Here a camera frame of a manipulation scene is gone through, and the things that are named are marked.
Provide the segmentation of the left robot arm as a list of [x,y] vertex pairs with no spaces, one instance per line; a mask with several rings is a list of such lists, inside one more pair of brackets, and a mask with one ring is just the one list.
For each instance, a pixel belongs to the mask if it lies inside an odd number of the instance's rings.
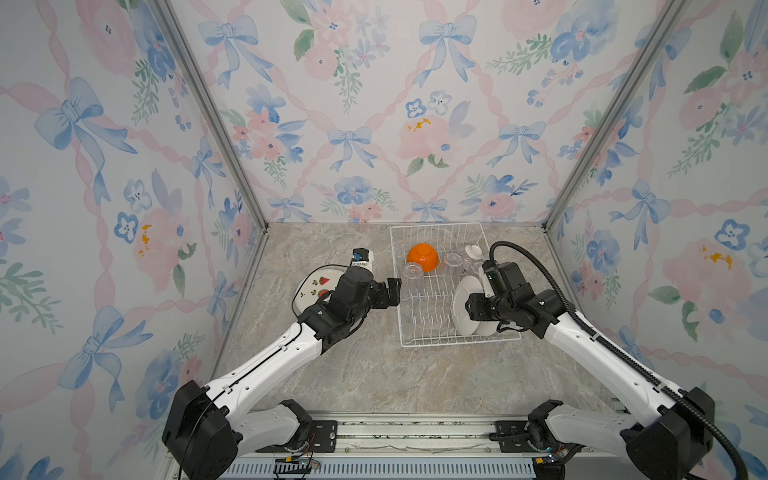
[[189,381],[175,393],[162,441],[189,479],[217,479],[247,453],[266,447],[300,450],[311,416],[294,400],[269,410],[254,406],[299,367],[348,338],[375,309],[396,307],[402,281],[374,279],[350,266],[336,286],[305,308],[277,340],[229,374],[204,386]]

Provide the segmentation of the white deep plate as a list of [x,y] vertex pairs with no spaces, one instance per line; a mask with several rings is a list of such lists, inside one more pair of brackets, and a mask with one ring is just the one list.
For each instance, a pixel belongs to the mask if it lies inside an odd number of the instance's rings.
[[483,294],[481,282],[475,276],[464,277],[457,285],[452,300],[452,320],[461,337],[488,337],[496,333],[496,323],[472,320],[466,307],[471,294]]

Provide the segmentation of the white plate strawberry pattern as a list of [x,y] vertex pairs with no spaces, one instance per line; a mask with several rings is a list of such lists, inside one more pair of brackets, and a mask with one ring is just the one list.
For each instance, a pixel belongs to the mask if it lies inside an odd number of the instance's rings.
[[343,265],[325,265],[312,271],[297,288],[292,301],[293,313],[299,316],[320,296],[334,290],[346,270],[347,267]]

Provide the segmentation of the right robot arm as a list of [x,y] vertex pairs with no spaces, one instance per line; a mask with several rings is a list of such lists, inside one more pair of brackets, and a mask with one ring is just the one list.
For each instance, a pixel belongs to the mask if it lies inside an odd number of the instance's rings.
[[465,276],[454,313],[498,332],[531,332],[566,353],[624,405],[601,414],[547,400],[532,410],[523,432],[499,431],[501,444],[527,442],[545,452],[590,447],[629,460],[649,479],[683,479],[710,452],[714,402],[702,390],[683,392],[654,374],[589,323],[555,290],[534,293],[514,263],[486,262]]

